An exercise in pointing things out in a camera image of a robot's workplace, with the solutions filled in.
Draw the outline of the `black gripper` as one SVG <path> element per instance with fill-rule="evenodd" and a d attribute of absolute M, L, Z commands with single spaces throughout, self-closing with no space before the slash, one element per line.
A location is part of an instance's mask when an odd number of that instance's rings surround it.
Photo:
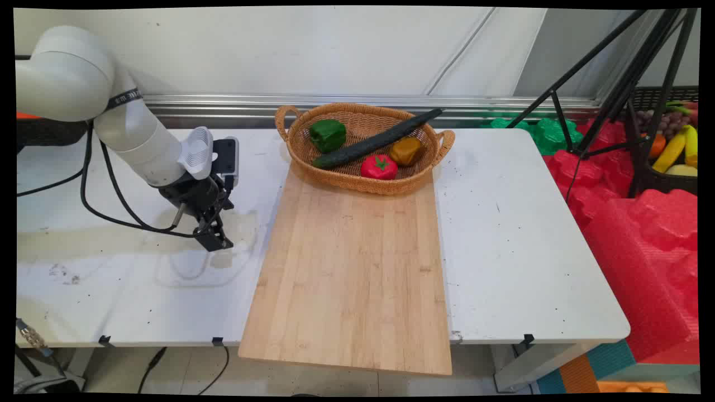
<path fill-rule="evenodd" d="M 234 247 L 227 237 L 221 213 L 233 208 L 229 196 L 233 187 L 233 177 L 228 176 L 229 183 L 219 175 L 209 175 L 203 180 L 195 180 L 190 175 L 183 175 L 176 183 L 161 186 L 159 194 L 169 203 L 181 208 L 184 213 L 194 217 L 198 222 L 209 222 L 210 226 L 197 227 L 194 238 L 207 252 L 228 250 Z"/>

